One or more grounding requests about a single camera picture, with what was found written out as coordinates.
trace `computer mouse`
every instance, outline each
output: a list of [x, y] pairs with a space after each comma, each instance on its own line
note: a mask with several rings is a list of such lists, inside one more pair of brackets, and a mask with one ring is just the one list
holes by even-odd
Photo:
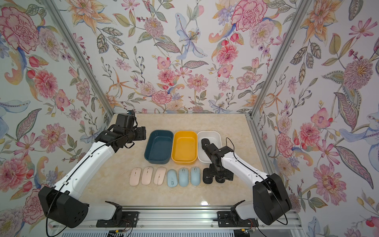
[[179, 185], [186, 187], [188, 185], [188, 169], [180, 168], [179, 170]]
[[154, 184], [156, 184], [156, 185], [163, 184], [165, 174], [166, 174], [166, 168], [165, 167], [159, 167], [157, 169], [157, 171], [155, 172]]
[[191, 184], [198, 186], [200, 184], [200, 168], [192, 167], [191, 168]]
[[151, 177], [153, 176], [153, 167], [145, 167], [142, 173], [141, 183], [144, 185], [149, 185], [151, 182]]
[[139, 177], [141, 175], [141, 168], [134, 168], [130, 173], [129, 184], [130, 186], [137, 186], [139, 184]]
[[167, 185], [169, 187], [175, 187], [178, 185], [178, 177], [176, 177], [176, 170], [169, 170], [167, 172]]

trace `pink flower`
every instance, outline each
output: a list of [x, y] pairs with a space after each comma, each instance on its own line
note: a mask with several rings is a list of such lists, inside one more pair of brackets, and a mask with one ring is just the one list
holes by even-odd
[[232, 63], [234, 59], [237, 58], [238, 50], [233, 44], [225, 45], [217, 53], [217, 61], [224, 65]]
[[268, 40], [275, 25], [270, 20], [265, 20], [259, 23], [250, 31], [250, 45], [258, 46]]
[[312, 123], [303, 123], [300, 127], [301, 140], [308, 146], [314, 146], [320, 140], [320, 131]]
[[38, 138], [41, 140], [40, 146], [42, 148], [47, 147], [47, 153], [54, 152], [55, 147], [60, 147], [66, 144], [66, 134], [63, 134], [64, 128], [59, 126], [59, 123], [54, 124], [54, 126], [49, 124], [46, 126], [46, 129], [47, 130], [42, 129], [41, 131], [44, 136], [42, 135]]
[[367, 58], [354, 60], [346, 65], [343, 73], [343, 85], [348, 89], [360, 89], [371, 79], [373, 64]]
[[25, 206], [22, 208], [23, 220], [28, 224], [36, 223], [44, 216], [44, 211], [38, 198], [39, 191], [39, 188], [33, 189], [31, 195], [26, 198]]
[[76, 33], [72, 33], [72, 36], [74, 37], [75, 41], [77, 44], [84, 44], [84, 42], [82, 42], [83, 40], [83, 37], [79, 36], [78, 38], [76, 37]]
[[45, 97], [45, 99], [52, 98], [56, 90], [58, 90], [58, 83], [56, 77], [52, 73], [48, 73], [46, 70], [40, 70], [34, 77], [34, 86], [37, 92]]
[[247, 89], [261, 78], [262, 74], [255, 75], [254, 73], [247, 71], [242, 77], [237, 77], [237, 90]]
[[195, 74], [195, 76], [190, 75], [187, 81], [188, 88], [194, 88], [197, 92], [204, 90], [208, 86], [208, 79], [205, 78], [202, 74]]
[[224, 66], [220, 67], [220, 69], [218, 70], [217, 73], [219, 75], [221, 75], [222, 77], [228, 78], [230, 73], [232, 72], [232, 69], [233, 69], [232, 64], [224, 65]]
[[30, 135], [30, 143], [29, 143], [29, 138], [27, 135], [24, 136], [24, 141], [25, 143], [22, 143], [20, 141], [16, 142], [16, 145], [19, 146], [19, 147], [22, 147], [22, 149], [20, 150], [16, 150], [14, 151], [14, 155], [17, 155], [17, 154], [20, 154], [20, 153], [23, 153], [23, 157], [25, 157], [26, 155], [28, 155], [29, 151], [34, 151], [34, 148], [31, 147], [36, 141], [39, 141], [40, 139], [37, 137], [36, 139], [34, 139], [34, 136], [36, 134], [34, 132], [31, 133]]
[[340, 162], [334, 158], [333, 156], [340, 156], [338, 152], [330, 151], [334, 148], [334, 145], [331, 143], [326, 147], [326, 140], [323, 139], [323, 146], [321, 147], [318, 143], [316, 144], [318, 149], [322, 152], [321, 157], [324, 157], [326, 155], [326, 158], [328, 158], [329, 162], [333, 165], [332, 161], [336, 163], [337, 165], [340, 164]]
[[39, 40], [41, 41], [40, 47], [52, 59], [58, 60], [60, 54], [60, 45], [54, 33], [48, 28], [41, 28], [39, 30]]
[[338, 205], [342, 200], [346, 202], [346, 194], [343, 190], [346, 190], [346, 183], [340, 181], [342, 177], [340, 173], [334, 174], [334, 166], [329, 164], [329, 167], [322, 164], [320, 165], [320, 171], [315, 168], [313, 176], [317, 179], [316, 193], [324, 196], [324, 200], [329, 202], [329, 195], [332, 203]]
[[183, 69], [182, 67], [180, 68], [180, 71], [179, 70], [175, 70], [175, 71], [177, 72], [175, 76], [182, 76], [183, 78], [184, 78], [184, 75], [190, 75], [190, 73], [192, 72], [192, 70], [188, 71], [188, 68]]
[[223, 91], [227, 91], [227, 90], [230, 90], [230, 86], [228, 85], [228, 83], [226, 81], [222, 80], [222, 82], [218, 83], [218, 89], [223, 90]]
[[277, 136], [277, 146], [284, 157], [290, 157], [293, 154], [293, 143], [287, 134], [281, 133]]
[[278, 129], [281, 133], [288, 134], [290, 128], [292, 125], [292, 119], [288, 118], [287, 116], [283, 115], [278, 120]]
[[129, 71], [132, 67], [129, 66], [128, 63], [123, 62], [121, 59], [117, 58], [116, 60], [116, 66], [119, 67], [120, 69]]
[[0, 189], [7, 192], [9, 188], [17, 188], [25, 179], [27, 165], [22, 158], [13, 157], [0, 166]]
[[170, 58], [163, 58], [161, 56], [158, 57], [158, 69], [166, 69], [171, 65]]
[[79, 110], [79, 109], [73, 109], [73, 110], [70, 110], [70, 113], [69, 113], [69, 115], [70, 115], [70, 118], [72, 119], [72, 120], [77, 120], [77, 119], [81, 119], [81, 113], [82, 113], [83, 111], [81, 111], [81, 110]]
[[259, 67], [259, 58], [255, 58], [251, 60], [251, 67], [252, 68], [258, 68]]
[[78, 93], [76, 94], [76, 98], [80, 101], [83, 101], [83, 104], [87, 107], [91, 98], [88, 80], [84, 79], [83, 82], [77, 83], [76, 90], [78, 91]]
[[132, 10], [134, 11], [134, 7], [139, 5], [139, 3], [135, 3], [134, 1], [135, 0], [124, 0], [124, 2], [126, 3], [122, 3], [121, 6], [125, 6], [125, 10], [132, 8]]
[[325, 108], [320, 109], [319, 111], [317, 111], [316, 114], [310, 117], [310, 120], [313, 123], [315, 123], [315, 126], [321, 129], [330, 126], [330, 122], [328, 121], [328, 119], [329, 119], [329, 114]]
[[76, 70], [72, 67], [69, 68], [69, 73], [73, 76], [73, 78], [77, 78], [79, 76], [78, 72], [76, 72]]
[[260, 23], [267, 11], [263, 0], [241, 0], [234, 9], [232, 24], [237, 30], [246, 31]]
[[15, 50], [18, 47], [29, 53], [35, 51], [38, 40], [37, 27], [30, 16], [14, 7], [3, 7], [0, 16], [0, 32]]
[[62, 89], [58, 90], [58, 93], [55, 96], [55, 103], [56, 107], [60, 110], [70, 105], [70, 101], [67, 98], [66, 93]]
[[167, 91], [157, 91], [151, 96], [151, 99], [163, 105], [171, 101], [171, 94], [167, 94]]
[[161, 82], [166, 83], [166, 84], [173, 82], [174, 78], [175, 78], [175, 74], [170, 69], [164, 69], [164, 70], [160, 71], [160, 73], [158, 74], [158, 79]]
[[363, 35], [364, 37], [366, 37], [366, 36], [373, 36], [374, 33], [370, 32], [370, 31], [367, 31], [367, 30], [369, 30], [369, 29], [371, 29], [371, 28], [377, 26], [378, 23], [377, 23], [377, 22], [374, 22], [371, 26], [368, 26], [368, 25], [370, 24], [371, 20], [372, 20], [372, 18], [370, 17], [370, 18], [366, 21], [366, 23], [365, 23], [364, 26], [362, 26], [363, 22], [360, 20], [360, 21], [358, 22], [358, 28], [357, 28], [356, 26], [353, 25], [350, 29], [351, 29], [352, 31], [354, 31], [354, 32], [353, 32], [353, 33], [349, 33], [349, 34], [350, 34], [350, 35], [356, 35], [356, 34], [359, 34], [359, 35], [357, 36], [357, 39], [359, 39], [362, 35]]
[[163, 35], [163, 26], [156, 18], [150, 17], [144, 24], [145, 30], [154, 38]]

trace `beige table surface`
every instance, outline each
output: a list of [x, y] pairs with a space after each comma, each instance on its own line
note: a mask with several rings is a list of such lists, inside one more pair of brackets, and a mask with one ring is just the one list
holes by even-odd
[[[91, 179], [80, 201], [86, 203], [102, 203], [112, 201], [123, 206], [200, 206], [200, 205], [234, 205], [241, 200], [252, 200], [252, 188], [234, 175], [233, 181], [226, 180], [219, 184], [213, 179], [212, 184], [202, 181], [202, 170], [209, 167], [199, 160], [190, 166], [177, 165], [170, 160], [165, 165], [150, 164], [144, 158], [144, 152], [150, 133], [157, 129], [170, 130], [174, 134], [180, 130], [191, 130], [196, 133], [203, 130], [217, 131], [221, 135], [222, 145], [229, 137], [236, 153], [246, 162], [263, 170], [254, 146], [249, 126], [244, 114], [137, 114], [138, 126], [146, 127], [145, 141], [137, 141], [131, 149], [119, 149], [99, 169]], [[131, 170], [135, 167], [143, 169], [146, 166], [154, 168], [153, 177], [158, 167], [166, 167], [167, 171], [182, 167], [197, 166], [201, 169], [201, 183], [193, 186], [191, 182], [187, 187], [177, 185], [174, 188], [167, 186], [167, 175], [162, 185], [155, 185], [153, 180], [149, 185], [141, 182], [137, 186], [129, 185]]]

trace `plastic tray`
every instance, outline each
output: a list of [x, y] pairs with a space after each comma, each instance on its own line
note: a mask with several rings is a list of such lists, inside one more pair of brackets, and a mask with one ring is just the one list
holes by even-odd
[[192, 131], [175, 133], [171, 157], [178, 165], [193, 165], [197, 158], [196, 133]]
[[173, 137], [168, 130], [153, 131], [146, 145], [145, 159], [151, 164], [166, 164], [170, 160]]
[[212, 163], [211, 160], [201, 147], [201, 140], [203, 138], [209, 139], [209, 142], [211, 144], [214, 143], [217, 146], [217, 148], [221, 148], [221, 136], [218, 132], [215, 131], [201, 131], [197, 134], [197, 157], [199, 158], [199, 161], [201, 161], [202, 163], [210, 164]]

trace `light blue mouse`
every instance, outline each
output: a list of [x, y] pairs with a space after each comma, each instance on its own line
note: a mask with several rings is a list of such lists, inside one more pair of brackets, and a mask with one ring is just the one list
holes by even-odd
[[191, 168], [191, 184], [198, 186], [200, 184], [200, 168], [192, 167]]
[[176, 170], [169, 170], [167, 172], [167, 185], [169, 187], [175, 187], [178, 185], [178, 177], [176, 176]]
[[186, 187], [188, 185], [188, 169], [181, 168], [179, 170], [179, 185]]

